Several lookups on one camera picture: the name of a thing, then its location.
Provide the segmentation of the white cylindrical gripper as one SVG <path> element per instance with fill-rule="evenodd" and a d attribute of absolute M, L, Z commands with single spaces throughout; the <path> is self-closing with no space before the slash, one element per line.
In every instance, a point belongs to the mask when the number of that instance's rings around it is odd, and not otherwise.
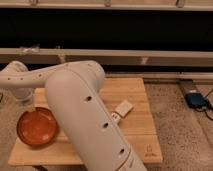
<path fill-rule="evenodd" d="M 20 102 L 30 101 L 33 97 L 34 90 L 32 88 L 18 88 L 12 90 L 12 94 L 15 99 Z M 26 106 L 28 112 L 33 112 L 35 110 L 35 105 L 30 103 Z"/>

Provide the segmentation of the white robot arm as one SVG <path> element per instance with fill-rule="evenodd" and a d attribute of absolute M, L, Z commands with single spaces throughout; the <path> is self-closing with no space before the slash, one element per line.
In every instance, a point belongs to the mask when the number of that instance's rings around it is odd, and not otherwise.
<path fill-rule="evenodd" d="M 88 171 L 147 171 L 99 96 L 104 79 L 95 61 L 0 71 L 1 88 L 45 89 L 50 110 Z"/>

